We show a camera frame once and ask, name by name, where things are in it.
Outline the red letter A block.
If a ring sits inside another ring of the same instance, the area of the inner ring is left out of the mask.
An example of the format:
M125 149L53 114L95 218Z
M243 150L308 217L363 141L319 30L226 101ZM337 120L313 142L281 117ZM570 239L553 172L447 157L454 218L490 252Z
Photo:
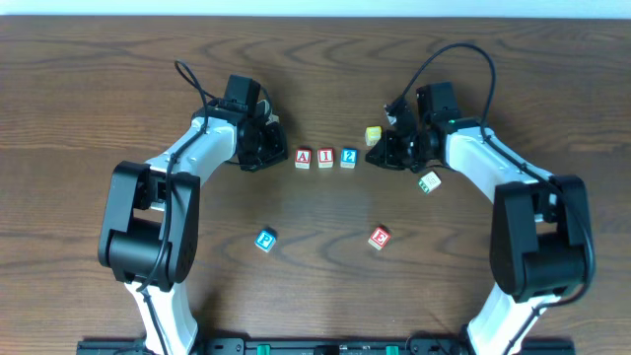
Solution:
M297 149L295 154L295 168L308 170L311 167L312 151L310 149Z

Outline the red letter I block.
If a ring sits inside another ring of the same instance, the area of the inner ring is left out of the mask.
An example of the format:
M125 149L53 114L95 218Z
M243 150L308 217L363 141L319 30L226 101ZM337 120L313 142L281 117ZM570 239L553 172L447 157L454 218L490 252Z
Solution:
M317 164L320 169L329 169L334 165L334 151L332 148L317 150Z

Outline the blue number 2 block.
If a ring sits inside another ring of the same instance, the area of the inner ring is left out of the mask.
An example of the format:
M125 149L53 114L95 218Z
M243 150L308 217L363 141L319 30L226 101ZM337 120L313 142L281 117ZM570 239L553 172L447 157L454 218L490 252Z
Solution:
M357 159L358 151L356 149L344 148L341 150L340 167L343 169L354 169Z

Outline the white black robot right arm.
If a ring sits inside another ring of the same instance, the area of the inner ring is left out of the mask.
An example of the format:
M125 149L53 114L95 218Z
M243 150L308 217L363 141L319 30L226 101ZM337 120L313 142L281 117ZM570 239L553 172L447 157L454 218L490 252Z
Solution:
M367 153L380 168L418 173L432 161L465 176L493 205L493 288L460 335L413 339L411 354L573 354L560 338L527 339L543 314L579 301L596 271L587 189L524 160L489 128L465 117L455 98L417 94L385 107L391 128Z

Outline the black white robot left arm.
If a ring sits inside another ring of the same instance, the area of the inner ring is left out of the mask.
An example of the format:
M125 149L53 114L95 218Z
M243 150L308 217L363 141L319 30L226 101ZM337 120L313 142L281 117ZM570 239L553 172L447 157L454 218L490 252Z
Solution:
M287 157L268 100L214 100L160 155L113 170L98 246L99 263L134 298L153 354L188 354L199 326L186 279L196 256L201 189L223 164L256 172Z

